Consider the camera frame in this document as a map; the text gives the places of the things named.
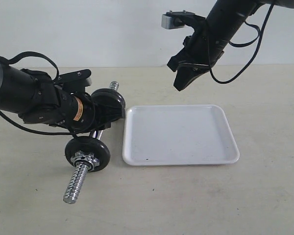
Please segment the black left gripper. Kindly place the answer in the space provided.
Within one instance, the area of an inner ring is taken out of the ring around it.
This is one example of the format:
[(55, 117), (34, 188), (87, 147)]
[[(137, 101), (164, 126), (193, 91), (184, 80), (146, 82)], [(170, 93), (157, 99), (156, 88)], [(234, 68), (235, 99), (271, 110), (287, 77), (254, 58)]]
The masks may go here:
[(103, 129), (106, 123), (125, 118), (123, 106), (102, 106), (93, 101), (87, 92), (71, 93), (76, 111), (73, 112), (71, 128), (75, 133)]

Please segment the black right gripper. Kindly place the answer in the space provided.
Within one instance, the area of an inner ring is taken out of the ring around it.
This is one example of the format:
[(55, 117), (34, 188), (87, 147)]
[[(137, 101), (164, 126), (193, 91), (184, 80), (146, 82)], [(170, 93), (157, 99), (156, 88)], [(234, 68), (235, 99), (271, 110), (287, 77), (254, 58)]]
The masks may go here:
[(184, 90), (199, 76), (207, 73), (224, 54), (223, 44), (212, 36), (207, 37), (206, 33), (187, 36), (183, 46), (167, 63), (173, 72), (177, 71), (173, 86), (178, 91)]

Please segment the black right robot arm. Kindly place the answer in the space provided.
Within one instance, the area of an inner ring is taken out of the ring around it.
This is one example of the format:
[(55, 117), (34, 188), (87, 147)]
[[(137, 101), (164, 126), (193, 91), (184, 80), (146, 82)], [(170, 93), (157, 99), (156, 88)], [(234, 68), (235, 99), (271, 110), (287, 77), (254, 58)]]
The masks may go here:
[[(269, 9), (261, 27), (249, 24), (256, 29), (257, 37), (245, 44), (231, 41), (247, 18), (261, 6), (268, 4)], [(294, 0), (218, 0), (207, 17), (188, 11), (168, 11), (162, 15), (161, 26), (164, 29), (191, 27), (194, 32), (183, 41), (182, 50), (172, 56), (167, 66), (176, 73), (173, 86), (182, 91), (200, 76), (209, 72), (212, 79), (219, 84), (229, 84), (236, 80), (253, 62), (263, 39), (265, 27), (275, 6), (294, 9)], [(256, 49), (246, 65), (231, 79), (218, 80), (212, 71), (213, 66), (221, 58), (227, 45), (247, 47), (254, 42)]]

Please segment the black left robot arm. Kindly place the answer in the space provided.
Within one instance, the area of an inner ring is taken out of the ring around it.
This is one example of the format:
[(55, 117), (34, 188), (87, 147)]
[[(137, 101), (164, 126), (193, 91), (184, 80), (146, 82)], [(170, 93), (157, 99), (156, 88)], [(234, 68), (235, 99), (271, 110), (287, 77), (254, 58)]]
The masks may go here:
[(50, 132), (50, 136), (104, 130), (125, 117), (125, 100), (116, 88), (86, 92), (85, 88), (92, 83), (89, 69), (57, 73), (52, 79), (44, 71), (13, 67), (25, 57), (44, 55), (24, 52), (12, 59), (0, 56), (0, 116), (15, 127), (39, 134), (14, 122), (4, 112), (17, 114), (25, 124), (46, 124), (66, 130)]

